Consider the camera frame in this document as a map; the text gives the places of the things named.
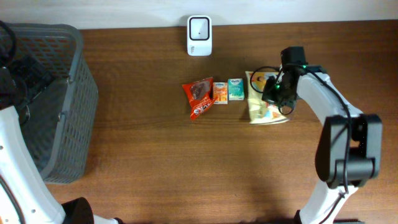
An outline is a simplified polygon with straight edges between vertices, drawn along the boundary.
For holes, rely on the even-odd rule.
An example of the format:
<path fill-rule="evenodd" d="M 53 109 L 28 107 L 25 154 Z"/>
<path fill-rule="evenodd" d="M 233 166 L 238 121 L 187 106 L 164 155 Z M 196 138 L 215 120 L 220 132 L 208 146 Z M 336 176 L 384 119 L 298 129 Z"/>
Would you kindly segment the beige snack bag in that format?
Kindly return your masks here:
<path fill-rule="evenodd" d="M 268 78 L 275 78 L 277 72 L 245 71 L 248 80 L 248 107 L 250 124 L 278 124 L 287 122 L 288 117 L 282 115 L 278 107 L 262 100 L 262 91 Z"/>

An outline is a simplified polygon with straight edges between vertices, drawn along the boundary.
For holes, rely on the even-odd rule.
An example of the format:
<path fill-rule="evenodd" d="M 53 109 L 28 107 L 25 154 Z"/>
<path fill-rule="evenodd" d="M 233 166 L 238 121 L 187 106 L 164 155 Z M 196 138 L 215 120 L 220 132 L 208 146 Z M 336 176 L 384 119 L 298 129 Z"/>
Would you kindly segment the teal tissue pack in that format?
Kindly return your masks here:
<path fill-rule="evenodd" d="M 244 99 L 244 83 L 242 78 L 228 80 L 228 99 L 229 101 L 241 101 Z"/>

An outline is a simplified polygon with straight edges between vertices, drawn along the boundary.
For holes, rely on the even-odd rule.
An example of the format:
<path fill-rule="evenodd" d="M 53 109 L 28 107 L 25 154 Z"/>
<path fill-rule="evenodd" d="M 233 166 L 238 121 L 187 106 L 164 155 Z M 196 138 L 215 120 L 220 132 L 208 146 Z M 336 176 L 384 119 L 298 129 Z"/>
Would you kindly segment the orange tissue pack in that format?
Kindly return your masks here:
<path fill-rule="evenodd" d="M 213 83 L 213 98 L 215 104 L 226 105 L 228 103 L 228 84 L 226 82 Z"/>

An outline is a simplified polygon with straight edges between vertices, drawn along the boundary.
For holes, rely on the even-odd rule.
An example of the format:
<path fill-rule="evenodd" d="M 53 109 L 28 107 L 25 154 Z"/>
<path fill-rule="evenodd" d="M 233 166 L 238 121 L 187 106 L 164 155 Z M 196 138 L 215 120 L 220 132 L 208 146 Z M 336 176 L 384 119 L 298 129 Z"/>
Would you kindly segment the red snack bag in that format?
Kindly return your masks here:
<path fill-rule="evenodd" d="M 190 119 L 192 121 L 208 111 L 215 103 L 215 99 L 212 98 L 212 87 L 213 77 L 182 85 L 191 107 Z"/>

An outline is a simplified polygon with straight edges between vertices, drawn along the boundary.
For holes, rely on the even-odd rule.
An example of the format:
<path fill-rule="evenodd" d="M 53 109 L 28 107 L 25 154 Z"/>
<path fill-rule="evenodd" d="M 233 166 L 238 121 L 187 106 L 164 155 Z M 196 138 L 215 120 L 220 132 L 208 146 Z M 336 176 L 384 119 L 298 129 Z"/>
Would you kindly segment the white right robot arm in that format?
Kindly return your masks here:
<path fill-rule="evenodd" d="M 315 154 L 318 182 L 293 222 L 333 223 L 346 201 L 379 175 L 382 121 L 353 106 L 322 66 L 307 62 L 303 47 L 287 47 L 280 58 L 279 72 L 266 82 L 262 100 L 288 115 L 302 99 L 323 126 Z"/>

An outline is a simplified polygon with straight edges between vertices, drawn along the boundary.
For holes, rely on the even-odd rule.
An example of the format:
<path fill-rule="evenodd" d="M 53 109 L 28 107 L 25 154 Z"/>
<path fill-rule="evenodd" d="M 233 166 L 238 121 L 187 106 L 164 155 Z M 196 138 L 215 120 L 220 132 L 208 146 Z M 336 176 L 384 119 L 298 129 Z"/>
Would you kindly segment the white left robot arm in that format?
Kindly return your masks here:
<path fill-rule="evenodd" d="M 85 173 L 97 105 L 76 28 L 1 23 L 2 223 L 108 222 L 47 187 Z"/>

